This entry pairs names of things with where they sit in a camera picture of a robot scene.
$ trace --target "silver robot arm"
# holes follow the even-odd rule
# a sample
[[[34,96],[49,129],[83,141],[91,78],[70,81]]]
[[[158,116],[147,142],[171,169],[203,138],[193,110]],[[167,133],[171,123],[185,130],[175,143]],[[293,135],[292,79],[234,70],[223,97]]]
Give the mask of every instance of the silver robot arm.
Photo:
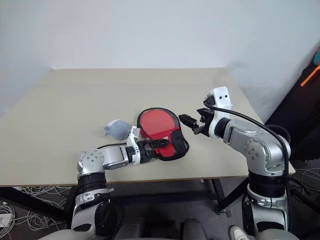
[[[206,96],[206,106],[230,110],[227,87],[217,87]],[[291,154],[289,143],[282,137],[286,149],[268,131],[248,121],[232,119],[230,114],[208,108],[198,109],[200,122],[189,115],[179,115],[183,124],[195,134],[204,134],[223,142],[246,158],[249,184],[248,201],[242,206],[244,226],[248,234],[258,236],[267,229],[287,231],[289,225],[287,193],[285,189],[284,151]]]
[[[97,224],[97,217],[112,216],[110,209],[110,189],[107,189],[105,170],[122,168],[129,163],[143,164],[156,157],[154,149],[169,144],[167,139],[142,140],[139,138],[140,129],[132,126],[126,143],[116,143],[89,149],[82,152],[77,161],[78,188],[75,197],[75,207],[72,216],[71,229],[91,235],[101,235],[110,230],[109,225],[114,219],[103,219]]]

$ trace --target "white cable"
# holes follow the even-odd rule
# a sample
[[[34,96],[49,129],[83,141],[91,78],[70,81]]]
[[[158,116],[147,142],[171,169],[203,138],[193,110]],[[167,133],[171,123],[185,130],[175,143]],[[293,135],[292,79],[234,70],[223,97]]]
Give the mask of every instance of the white cable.
[[[300,172],[300,171],[297,170],[296,173],[297,173],[297,174],[303,174],[304,172]],[[309,178],[311,178],[311,179],[315,179],[315,180],[319,180],[319,181],[320,181],[320,178],[319,178],[319,177],[314,177],[314,176],[311,176],[311,175],[309,175],[309,174],[303,174],[303,176],[309,177]]]
[[[309,189],[309,190],[312,190],[312,191],[315,191],[315,192],[320,193],[320,190],[315,189],[315,188],[312,188],[312,187],[307,187],[307,186],[303,186],[303,187],[302,187],[301,185],[296,184],[296,183],[293,183],[293,182],[290,182],[290,184],[295,185],[295,186],[298,186],[298,187],[300,187],[300,188],[305,188],[305,189]]]
[[[11,240],[12,238],[10,235],[10,231],[15,225],[15,209],[9,205],[0,205],[0,214],[12,214],[12,220],[9,222],[8,226],[5,226],[3,222],[0,222],[0,239],[2,239],[6,235],[9,235],[9,238]]]
[[[55,202],[52,200],[43,199],[40,197],[42,194],[56,194],[61,197],[63,196],[61,193],[70,190],[71,187],[56,187],[56,186],[48,186],[48,187],[21,187],[19,190],[23,193],[26,193],[38,200],[41,200],[45,203],[48,203],[54,207],[57,207],[59,209],[63,209],[64,204],[67,202],[67,198],[63,199],[62,201]],[[62,221],[56,221],[52,218],[41,216],[37,213],[29,211],[27,213],[27,216],[16,218],[15,209],[12,206],[9,205],[0,205],[0,214],[1,213],[10,213],[12,214],[12,220],[10,221],[9,225],[7,227],[1,227],[1,224],[4,225],[2,222],[0,222],[0,239],[3,238],[6,235],[9,235],[11,240],[10,231],[14,227],[14,225],[20,225],[27,223],[30,230],[32,231],[39,231],[42,229],[49,229],[53,226],[55,226],[58,230],[59,225],[63,224]]]
[[[312,173],[312,174],[320,177],[320,174],[312,171],[312,170],[320,170],[319,167],[314,167],[314,168],[310,168],[310,169],[297,168],[297,170],[304,170],[304,172],[301,174],[301,177],[300,177],[301,185],[303,185],[303,176],[306,174],[306,172],[310,172],[310,173]]]

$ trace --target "gray floor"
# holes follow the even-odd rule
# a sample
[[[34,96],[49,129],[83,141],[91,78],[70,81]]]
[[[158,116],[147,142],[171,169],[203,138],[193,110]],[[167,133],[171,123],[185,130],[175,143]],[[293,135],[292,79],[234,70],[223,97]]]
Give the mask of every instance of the gray floor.
[[[309,169],[320,167],[320,161],[296,161],[293,163],[297,168]],[[318,180],[305,177],[305,182],[313,184],[314,187],[319,186]],[[243,178],[221,179],[223,190],[226,194],[230,193]],[[151,193],[174,193],[182,191],[199,191],[208,189],[208,183],[200,180],[191,181],[164,181],[149,183],[126,183],[113,184],[114,196],[138,195]],[[228,210],[231,216],[226,214],[217,215],[214,212],[216,201],[192,201],[180,203],[164,203],[164,204],[136,204],[125,207],[126,218],[143,217],[147,223],[170,222],[171,226],[152,227],[152,237],[170,237],[179,238],[180,223],[187,217],[197,218],[202,224],[209,239],[228,240],[228,228],[230,225],[242,226],[241,199],[233,203]],[[17,217],[26,215],[26,211],[15,208]],[[306,205],[292,200],[292,230],[296,234],[320,227],[319,214],[314,212]],[[17,225],[11,231],[13,240],[34,240],[54,232],[55,227],[33,232],[27,224]],[[304,238],[306,240],[320,239],[320,234]]]

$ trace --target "table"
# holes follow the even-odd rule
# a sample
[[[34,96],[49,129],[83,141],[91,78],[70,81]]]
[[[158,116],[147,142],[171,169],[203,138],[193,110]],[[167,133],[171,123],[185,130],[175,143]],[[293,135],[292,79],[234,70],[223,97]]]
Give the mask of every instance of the table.
[[[227,86],[233,110],[261,122],[223,68],[51,70],[0,120],[0,186],[75,185],[78,154],[118,142],[104,135],[109,121],[135,125],[151,107],[199,119],[204,96],[221,86]],[[107,182],[248,175],[245,157],[221,139],[194,135],[184,125],[182,133],[190,145],[185,157],[107,171]]]

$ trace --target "shoe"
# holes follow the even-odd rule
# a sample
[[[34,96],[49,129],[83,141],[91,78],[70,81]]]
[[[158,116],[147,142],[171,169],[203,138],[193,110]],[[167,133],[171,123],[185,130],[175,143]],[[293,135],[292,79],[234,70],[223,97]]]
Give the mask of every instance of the shoe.
[[[247,234],[238,226],[231,226],[229,234],[231,240],[249,240]]]

